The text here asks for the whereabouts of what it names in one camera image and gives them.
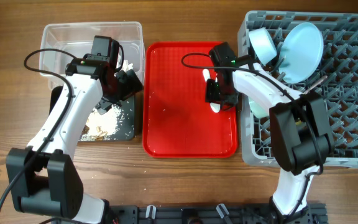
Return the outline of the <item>white napkin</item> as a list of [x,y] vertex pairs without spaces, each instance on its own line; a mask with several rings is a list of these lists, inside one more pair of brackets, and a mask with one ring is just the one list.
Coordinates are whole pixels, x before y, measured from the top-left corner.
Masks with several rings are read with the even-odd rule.
[[123,60],[122,62],[118,62],[116,65],[117,65],[115,69],[116,73],[120,71],[127,72],[133,69],[133,64],[129,63],[128,60]]

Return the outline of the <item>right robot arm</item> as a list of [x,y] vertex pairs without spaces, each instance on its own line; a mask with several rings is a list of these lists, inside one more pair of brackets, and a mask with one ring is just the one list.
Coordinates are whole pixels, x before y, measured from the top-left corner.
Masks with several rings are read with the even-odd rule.
[[323,97],[285,86],[254,59],[237,57],[226,42],[215,45],[208,57],[217,77],[206,81],[206,102],[229,110],[243,94],[258,98],[268,111],[270,143],[280,166],[278,186],[270,198],[271,220],[288,223],[305,216],[311,181],[323,173],[334,146]]

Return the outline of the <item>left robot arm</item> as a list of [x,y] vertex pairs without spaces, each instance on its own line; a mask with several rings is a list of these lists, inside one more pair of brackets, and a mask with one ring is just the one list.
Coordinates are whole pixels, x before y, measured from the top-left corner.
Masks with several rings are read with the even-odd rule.
[[123,63],[122,45],[97,35],[91,52],[66,66],[41,130],[26,148],[12,148],[6,157],[4,196],[11,196],[16,211],[45,215],[51,222],[117,222],[107,200],[85,193],[73,156],[93,110],[105,113],[142,90],[135,71],[123,70]]

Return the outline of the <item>white plastic spoon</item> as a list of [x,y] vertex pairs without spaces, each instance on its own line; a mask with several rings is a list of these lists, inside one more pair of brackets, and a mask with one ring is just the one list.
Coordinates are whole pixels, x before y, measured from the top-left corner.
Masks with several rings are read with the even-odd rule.
[[[203,77],[204,77],[205,82],[207,82],[211,78],[209,70],[208,69],[203,69],[202,73],[203,73]],[[214,113],[218,113],[220,111],[220,105],[219,104],[210,103],[209,105],[210,105],[210,107],[211,107],[211,109],[212,109],[212,111]]]

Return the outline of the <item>light blue food bowl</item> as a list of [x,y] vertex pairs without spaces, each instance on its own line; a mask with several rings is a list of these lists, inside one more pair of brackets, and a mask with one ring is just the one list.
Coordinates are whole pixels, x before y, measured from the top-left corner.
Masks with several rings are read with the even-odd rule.
[[259,61],[266,65],[277,56],[277,50],[266,28],[259,28],[249,32],[250,44]]

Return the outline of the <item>white plastic fork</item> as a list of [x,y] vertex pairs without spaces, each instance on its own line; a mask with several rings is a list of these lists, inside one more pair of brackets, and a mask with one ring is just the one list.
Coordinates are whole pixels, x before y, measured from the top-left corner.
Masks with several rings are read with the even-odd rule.
[[313,90],[314,88],[316,88],[318,85],[322,84],[322,82],[324,82],[327,79],[327,75],[324,75],[323,77],[321,77],[318,81],[316,81],[315,83],[313,83],[307,90],[305,90],[303,93],[307,94],[309,93],[311,90]]

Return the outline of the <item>mint green bowl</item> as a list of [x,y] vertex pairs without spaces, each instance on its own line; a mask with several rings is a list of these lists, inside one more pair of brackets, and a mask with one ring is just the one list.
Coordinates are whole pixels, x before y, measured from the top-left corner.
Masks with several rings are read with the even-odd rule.
[[249,106],[251,112],[258,119],[262,119],[269,116],[269,102],[265,100],[258,99],[257,101],[249,98]]

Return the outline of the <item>light blue plate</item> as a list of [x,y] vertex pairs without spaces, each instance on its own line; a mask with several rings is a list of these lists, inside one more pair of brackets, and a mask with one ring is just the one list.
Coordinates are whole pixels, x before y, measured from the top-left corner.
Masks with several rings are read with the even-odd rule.
[[320,30],[310,22],[293,28],[280,49],[279,59],[283,62],[278,71],[284,72],[286,83],[299,83],[316,71],[323,56],[324,41]]

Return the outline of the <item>brown food scraps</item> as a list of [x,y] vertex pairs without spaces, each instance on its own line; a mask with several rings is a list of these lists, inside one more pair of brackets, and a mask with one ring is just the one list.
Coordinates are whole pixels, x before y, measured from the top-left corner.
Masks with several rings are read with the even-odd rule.
[[108,135],[107,131],[103,131],[100,126],[89,127],[84,126],[81,133],[80,141],[102,141]]

